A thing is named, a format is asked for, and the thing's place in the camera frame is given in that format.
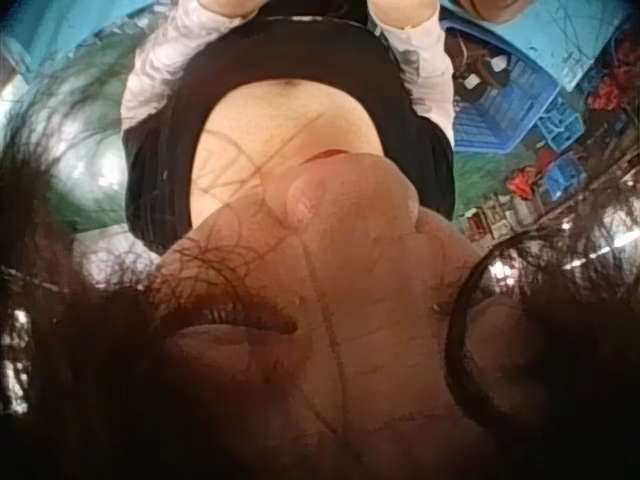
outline eyelash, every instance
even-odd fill
[[[295,319],[263,301],[228,303],[208,308],[204,314],[204,323],[210,325],[246,327],[281,335],[291,335],[298,330]]]

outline black top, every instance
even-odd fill
[[[421,205],[451,219],[451,144],[440,127],[415,113],[382,42],[342,20],[256,19],[205,47],[188,63],[165,106],[124,132],[127,221],[147,247],[163,253],[191,229],[193,158],[213,107],[243,85],[287,78],[326,84],[355,98]]]

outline blue crate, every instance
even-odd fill
[[[553,99],[536,125],[556,152],[562,152],[584,133],[582,116],[561,95]]]
[[[587,174],[572,152],[554,161],[544,175],[544,184],[554,202],[576,190]]]
[[[442,26],[477,37],[511,55],[511,80],[506,88],[490,88],[476,104],[456,105],[456,151],[512,151],[557,95],[560,85],[524,54],[483,27],[450,15],[443,16]]]

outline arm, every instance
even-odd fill
[[[435,0],[369,0],[371,16],[396,53],[418,115],[436,123],[454,143],[453,66],[444,51],[444,31]]]
[[[189,60],[244,21],[214,13],[198,0],[180,0],[167,23],[136,52],[120,109],[122,129],[162,108]]]

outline hand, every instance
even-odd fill
[[[247,18],[269,0],[198,0],[210,12],[227,18]]]
[[[380,22],[398,29],[417,27],[438,11],[439,0],[367,0]]]

